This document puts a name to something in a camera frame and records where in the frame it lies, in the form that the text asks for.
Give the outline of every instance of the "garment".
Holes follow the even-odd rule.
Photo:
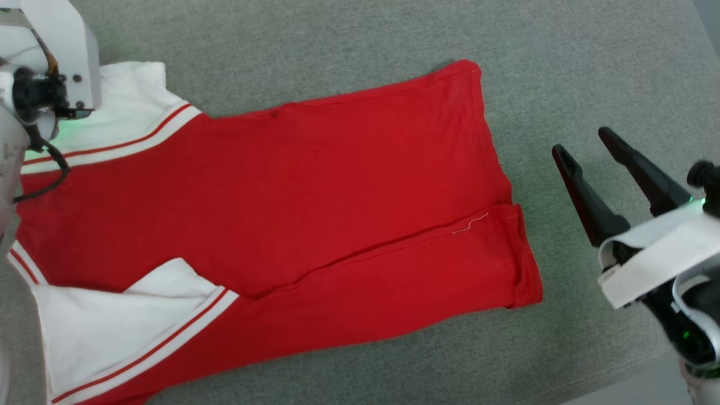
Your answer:
[[[101,73],[103,107],[58,136],[70,175],[18,206],[9,255],[40,308],[52,403],[142,403],[229,368],[541,300],[475,63],[217,120],[168,93],[159,63]],[[29,154],[24,189],[53,165]],[[98,321],[108,311],[127,312],[121,329]],[[88,343],[90,359],[69,329],[123,350]],[[76,357],[90,360],[64,373]]]

